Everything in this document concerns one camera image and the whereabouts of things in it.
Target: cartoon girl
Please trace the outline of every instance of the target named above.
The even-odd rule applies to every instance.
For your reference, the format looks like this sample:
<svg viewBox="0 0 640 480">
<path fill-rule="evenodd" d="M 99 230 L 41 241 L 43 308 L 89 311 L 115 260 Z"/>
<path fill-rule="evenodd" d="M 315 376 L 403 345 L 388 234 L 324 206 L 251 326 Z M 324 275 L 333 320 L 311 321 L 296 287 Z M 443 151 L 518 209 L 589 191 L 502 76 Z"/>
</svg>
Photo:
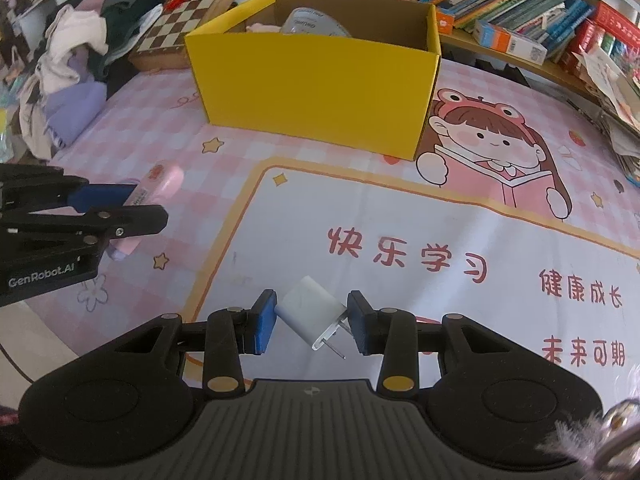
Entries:
<svg viewBox="0 0 640 480">
<path fill-rule="evenodd" d="M 542 216 L 569 216 L 571 198 L 544 139 L 505 104 L 438 92 L 417 160 L 420 176 Z"/>
</svg>

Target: clothes pile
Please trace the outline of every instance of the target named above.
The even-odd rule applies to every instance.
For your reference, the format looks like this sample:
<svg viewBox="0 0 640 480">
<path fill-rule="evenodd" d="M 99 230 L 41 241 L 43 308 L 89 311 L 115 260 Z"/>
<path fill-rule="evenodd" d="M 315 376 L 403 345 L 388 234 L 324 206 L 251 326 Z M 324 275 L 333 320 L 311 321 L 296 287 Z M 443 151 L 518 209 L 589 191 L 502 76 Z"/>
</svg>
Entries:
<svg viewBox="0 0 640 480">
<path fill-rule="evenodd" d="M 135 46 L 164 0 L 67 0 L 47 18 L 33 75 L 20 94 L 22 138 L 50 160 L 100 113 L 109 65 Z"/>
</svg>

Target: yellow cardboard box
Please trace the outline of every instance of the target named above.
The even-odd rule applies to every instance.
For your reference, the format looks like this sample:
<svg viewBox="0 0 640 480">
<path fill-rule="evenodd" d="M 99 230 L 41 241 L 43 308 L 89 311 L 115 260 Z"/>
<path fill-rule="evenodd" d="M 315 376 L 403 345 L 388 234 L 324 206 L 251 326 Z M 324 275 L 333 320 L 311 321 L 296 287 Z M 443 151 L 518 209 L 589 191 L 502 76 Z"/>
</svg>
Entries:
<svg viewBox="0 0 640 480">
<path fill-rule="evenodd" d="M 352 38 L 251 33 L 297 7 Z M 209 122 L 415 158 L 440 65 L 435 8 L 407 0 L 249 0 L 185 37 Z"/>
</svg>

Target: white power adapter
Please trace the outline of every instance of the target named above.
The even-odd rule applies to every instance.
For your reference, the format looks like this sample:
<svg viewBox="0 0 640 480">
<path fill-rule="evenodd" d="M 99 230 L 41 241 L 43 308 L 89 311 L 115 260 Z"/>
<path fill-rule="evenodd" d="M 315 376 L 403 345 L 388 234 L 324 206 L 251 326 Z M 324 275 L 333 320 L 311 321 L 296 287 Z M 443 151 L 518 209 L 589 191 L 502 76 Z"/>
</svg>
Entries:
<svg viewBox="0 0 640 480">
<path fill-rule="evenodd" d="M 327 345 L 344 359 L 328 340 L 339 326 L 350 332 L 344 323 L 347 309 L 310 276 L 302 278 L 278 302 L 275 311 L 312 350 Z"/>
</svg>

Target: floor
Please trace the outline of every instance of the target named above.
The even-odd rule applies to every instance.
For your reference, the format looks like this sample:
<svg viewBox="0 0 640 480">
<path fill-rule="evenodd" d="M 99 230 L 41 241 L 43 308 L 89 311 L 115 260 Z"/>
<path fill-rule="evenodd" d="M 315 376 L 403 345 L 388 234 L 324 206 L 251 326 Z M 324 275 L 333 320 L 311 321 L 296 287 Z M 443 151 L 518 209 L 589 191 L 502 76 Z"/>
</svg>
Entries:
<svg viewBox="0 0 640 480">
<path fill-rule="evenodd" d="M 17 408 L 22 394 L 30 386 L 29 380 L 37 380 L 76 357 L 26 303 L 0 307 L 0 404 L 3 406 Z"/>
</svg>

